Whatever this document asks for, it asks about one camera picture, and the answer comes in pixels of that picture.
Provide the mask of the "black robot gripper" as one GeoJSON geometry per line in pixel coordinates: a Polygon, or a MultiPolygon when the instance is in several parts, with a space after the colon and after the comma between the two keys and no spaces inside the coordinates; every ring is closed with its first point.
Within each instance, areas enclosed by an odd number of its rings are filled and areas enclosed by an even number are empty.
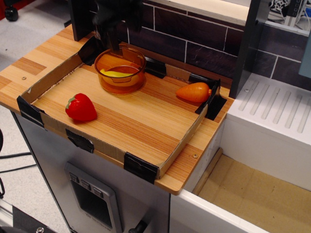
{"type": "Polygon", "coordinates": [[[143,2],[141,0],[96,0],[98,11],[92,22],[96,26],[96,38],[104,47],[119,52],[117,28],[125,21],[127,28],[139,33],[143,21],[143,2]]]}

